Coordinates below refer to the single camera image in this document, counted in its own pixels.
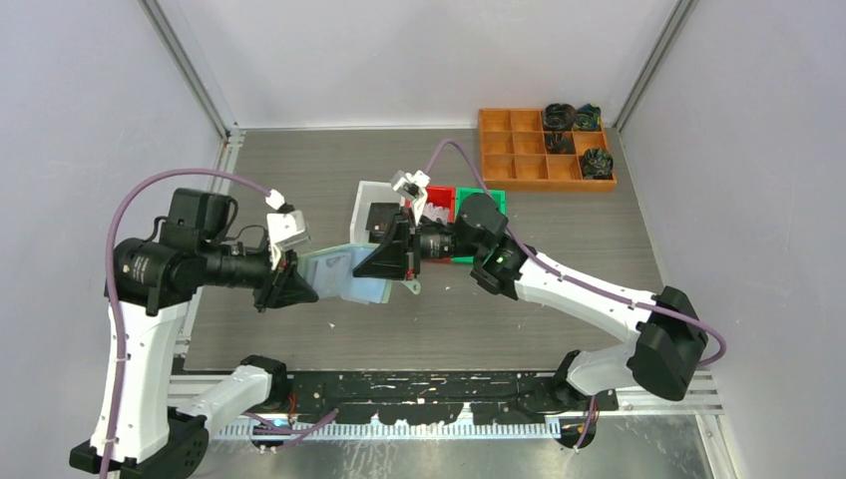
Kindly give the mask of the dark rolled cloth top-left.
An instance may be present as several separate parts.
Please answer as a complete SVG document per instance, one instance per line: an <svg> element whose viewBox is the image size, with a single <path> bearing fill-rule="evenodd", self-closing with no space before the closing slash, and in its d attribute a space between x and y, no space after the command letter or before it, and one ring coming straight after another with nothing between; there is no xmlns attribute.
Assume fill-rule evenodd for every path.
<svg viewBox="0 0 846 479"><path fill-rule="evenodd" d="M542 112L543 127L546 131L570 131L577 115L578 110L571 104L550 104Z"/></svg>

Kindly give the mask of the wooden compartment tray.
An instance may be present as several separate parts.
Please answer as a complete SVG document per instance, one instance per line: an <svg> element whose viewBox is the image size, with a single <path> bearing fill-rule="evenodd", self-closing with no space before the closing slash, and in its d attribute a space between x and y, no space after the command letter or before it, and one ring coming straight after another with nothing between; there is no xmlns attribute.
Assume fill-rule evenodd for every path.
<svg viewBox="0 0 846 479"><path fill-rule="evenodd" d="M545 148L542 109L487 108L478 111L480 170L486 185L509 192L610 193L621 177L623 156L611 147L611 137L599 132L573 134L574 155L549 155ZM602 148L614 157L611 180L585 180L580 156Z"/></svg>

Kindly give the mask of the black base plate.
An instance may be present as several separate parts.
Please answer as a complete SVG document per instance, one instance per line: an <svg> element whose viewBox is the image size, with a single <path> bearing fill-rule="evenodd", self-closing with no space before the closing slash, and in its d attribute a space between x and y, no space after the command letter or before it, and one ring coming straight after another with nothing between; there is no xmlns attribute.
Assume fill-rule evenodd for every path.
<svg viewBox="0 0 846 479"><path fill-rule="evenodd" d="M569 406L563 388L546 371L294 371L284 399L251 407L299 423L330 412L334 422L363 425L447 425L467 409L474 425L539 424L554 415L584 416L588 405Z"/></svg>

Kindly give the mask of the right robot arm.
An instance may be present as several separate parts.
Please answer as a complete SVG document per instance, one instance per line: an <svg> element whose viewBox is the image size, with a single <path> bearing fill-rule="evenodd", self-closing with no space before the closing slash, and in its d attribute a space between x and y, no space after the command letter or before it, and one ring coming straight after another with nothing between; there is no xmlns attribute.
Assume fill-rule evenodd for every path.
<svg viewBox="0 0 846 479"><path fill-rule="evenodd" d="M364 217L376 248L354 268L356 278L411 280L424 259L469 256L471 276L489 293L562 311L617 338L617 346L565 356L551 390L562 408L620 387L669 401L686 395L707 334L683 291L627 289L556 263L508 233L507 216L482 193L468 197L451 223L416 218L391 202L372 204Z"/></svg>

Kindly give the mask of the black VIP cards stack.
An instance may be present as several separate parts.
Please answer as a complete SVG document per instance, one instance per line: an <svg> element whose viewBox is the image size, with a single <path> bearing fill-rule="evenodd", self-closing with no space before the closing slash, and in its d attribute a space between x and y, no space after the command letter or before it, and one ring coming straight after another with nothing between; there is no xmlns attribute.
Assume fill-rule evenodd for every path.
<svg viewBox="0 0 846 479"><path fill-rule="evenodd" d="M365 223L368 241L381 242L400 210L401 207L395 203L371 203Z"/></svg>

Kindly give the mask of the white plastic bin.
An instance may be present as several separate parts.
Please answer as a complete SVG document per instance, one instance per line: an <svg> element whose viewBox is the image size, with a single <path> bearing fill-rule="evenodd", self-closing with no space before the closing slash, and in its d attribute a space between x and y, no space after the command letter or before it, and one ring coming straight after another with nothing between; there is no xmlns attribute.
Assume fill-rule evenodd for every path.
<svg viewBox="0 0 846 479"><path fill-rule="evenodd" d="M402 198L387 182L360 181L358 183L352 217L349 224L351 243L369 243L371 231L378 223L385 228L390 213L402 204Z"/></svg>

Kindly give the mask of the green plastic bin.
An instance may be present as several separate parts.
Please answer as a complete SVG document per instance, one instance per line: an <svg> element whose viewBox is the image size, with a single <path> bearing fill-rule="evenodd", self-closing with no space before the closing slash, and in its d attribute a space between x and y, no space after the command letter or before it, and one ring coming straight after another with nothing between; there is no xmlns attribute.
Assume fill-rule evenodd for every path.
<svg viewBox="0 0 846 479"><path fill-rule="evenodd" d="M491 201L496 204L497 211L499 211L502 215L505 215L507 213L506 192L502 190L490 190L490 194L487 195L484 190L479 188L457 187L453 223L456 223L462 216L460 212L464 210L463 204L465 203L465 201L475 194L480 194L486 198L491 198ZM498 239L494 237L493 242L488 241L489 251L486 253L485 258L489 257L490 251L493 249L493 244L495 244L497 240ZM470 255L454 256L450 259L450 261L453 263L472 264L475 258L475 254L476 253L473 252Z"/></svg>

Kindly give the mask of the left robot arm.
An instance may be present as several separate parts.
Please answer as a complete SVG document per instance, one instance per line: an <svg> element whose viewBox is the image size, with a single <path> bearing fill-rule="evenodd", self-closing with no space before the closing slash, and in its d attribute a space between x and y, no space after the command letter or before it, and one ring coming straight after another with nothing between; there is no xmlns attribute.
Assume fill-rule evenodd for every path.
<svg viewBox="0 0 846 479"><path fill-rule="evenodd" d="M187 478L211 437L251 408L284 408L292 385L283 362L253 354L224 380L178 406L168 402L177 339L198 290L245 288L258 311L318 299L298 273L294 247L308 238L304 215L278 192L260 243L228 236L237 216L229 196L174 192L169 212L147 239L125 239L112 252L116 295L109 308L109 366L101 416L91 438L70 453L71 467L122 478Z"/></svg>

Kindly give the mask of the green rolled cloth bottom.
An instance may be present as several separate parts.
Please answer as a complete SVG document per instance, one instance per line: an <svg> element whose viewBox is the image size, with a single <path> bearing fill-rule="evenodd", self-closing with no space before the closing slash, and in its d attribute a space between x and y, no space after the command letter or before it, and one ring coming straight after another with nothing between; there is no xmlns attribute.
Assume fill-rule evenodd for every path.
<svg viewBox="0 0 846 479"><path fill-rule="evenodd" d="M605 149L588 149L579 161L585 180L611 180L614 176L614 157Z"/></svg>

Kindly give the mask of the silver cards stack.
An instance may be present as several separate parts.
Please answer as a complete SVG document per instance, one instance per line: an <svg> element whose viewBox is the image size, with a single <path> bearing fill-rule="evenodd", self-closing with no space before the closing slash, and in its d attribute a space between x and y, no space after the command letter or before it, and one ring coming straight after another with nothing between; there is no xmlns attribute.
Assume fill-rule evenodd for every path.
<svg viewBox="0 0 846 479"><path fill-rule="evenodd" d="M449 207L427 203L424 206L422 218L433 223L447 225L452 222L452 212Z"/></svg>

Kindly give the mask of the red plastic bin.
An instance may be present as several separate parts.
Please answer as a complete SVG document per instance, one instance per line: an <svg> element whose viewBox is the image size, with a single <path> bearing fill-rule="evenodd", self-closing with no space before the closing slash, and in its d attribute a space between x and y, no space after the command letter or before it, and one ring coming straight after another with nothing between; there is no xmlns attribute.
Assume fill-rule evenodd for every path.
<svg viewBox="0 0 846 479"><path fill-rule="evenodd" d="M429 186L427 191L427 203L442 207L449 207L452 212L453 221L456 188ZM420 226L421 259L425 261L449 262L456 250L456 240L454 238L452 222L447 225L433 223L422 218L423 211L419 217L415 216L415 212L412 209L411 213Z"/></svg>

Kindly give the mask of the dark rolled cloth middle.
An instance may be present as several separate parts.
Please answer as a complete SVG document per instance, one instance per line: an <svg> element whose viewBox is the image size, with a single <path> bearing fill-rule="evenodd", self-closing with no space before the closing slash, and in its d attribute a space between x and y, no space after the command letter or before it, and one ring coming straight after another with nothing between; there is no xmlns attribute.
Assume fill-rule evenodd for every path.
<svg viewBox="0 0 846 479"><path fill-rule="evenodd" d="M545 148L549 155L574 155L573 134L569 131L550 131L544 134Z"/></svg>

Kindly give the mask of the green rolled cloth top-right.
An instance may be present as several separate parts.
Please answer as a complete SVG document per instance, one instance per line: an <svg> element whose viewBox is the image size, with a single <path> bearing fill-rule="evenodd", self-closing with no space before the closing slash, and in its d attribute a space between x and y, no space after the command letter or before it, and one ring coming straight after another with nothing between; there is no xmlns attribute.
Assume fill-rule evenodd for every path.
<svg viewBox="0 0 846 479"><path fill-rule="evenodd" d="M602 129L602 109L595 104L585 104L576 111L573 130L580 132L599 132Z"/></svg>

